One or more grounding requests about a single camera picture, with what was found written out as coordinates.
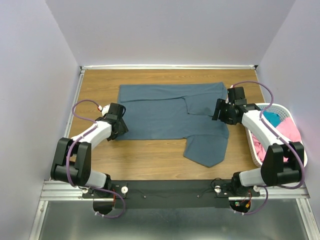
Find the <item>grey-blue t-shirt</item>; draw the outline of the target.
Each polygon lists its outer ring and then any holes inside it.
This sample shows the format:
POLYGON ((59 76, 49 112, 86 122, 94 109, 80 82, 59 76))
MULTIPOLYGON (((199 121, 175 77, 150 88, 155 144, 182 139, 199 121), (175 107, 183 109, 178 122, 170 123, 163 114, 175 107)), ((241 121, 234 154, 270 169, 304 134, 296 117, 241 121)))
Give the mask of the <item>grey-blue t-shirt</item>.
POLYGON ((223 82, 201 84, 122 84, 117 102, 126 108, 128 132, 119 140, 186 139, 184 157, 206 167, 225 159, 229 130, 213 120, 223 82))

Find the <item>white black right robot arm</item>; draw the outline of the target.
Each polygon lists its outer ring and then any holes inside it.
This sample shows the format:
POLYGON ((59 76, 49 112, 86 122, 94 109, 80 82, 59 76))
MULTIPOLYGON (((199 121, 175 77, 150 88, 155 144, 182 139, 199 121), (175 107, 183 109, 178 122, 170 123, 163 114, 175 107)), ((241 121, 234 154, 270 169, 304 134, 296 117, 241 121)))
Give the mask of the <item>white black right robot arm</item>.
POLYGON ((305 149, 300 141, 284 137, 264 117, 263 111, 254 103, 236 100, 227 103, 218 99, 212 119, 228 125, 242 124, 249 129, 265 150, 260 168, 236 172, 230 183, 230 191, 241 196, 248 187, 300 188, 305 181, 305 149))

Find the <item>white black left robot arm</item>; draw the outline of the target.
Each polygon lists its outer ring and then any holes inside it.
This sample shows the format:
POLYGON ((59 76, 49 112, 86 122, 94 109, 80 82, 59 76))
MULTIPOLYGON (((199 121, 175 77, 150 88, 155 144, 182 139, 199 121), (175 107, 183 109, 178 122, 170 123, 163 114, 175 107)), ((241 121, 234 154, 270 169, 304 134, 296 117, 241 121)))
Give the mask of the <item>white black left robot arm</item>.
POLYGON ((104 198, 112 192, 112 180, 109 174, 92 170, 92 150, 102 141, 113 141, 129 130, 123 119, 125 106, 113 102, 96 106, 101 116, 90 119, 92 125, 87 130, 58 140, 50 177, 73 187, 93 189, 104 198))

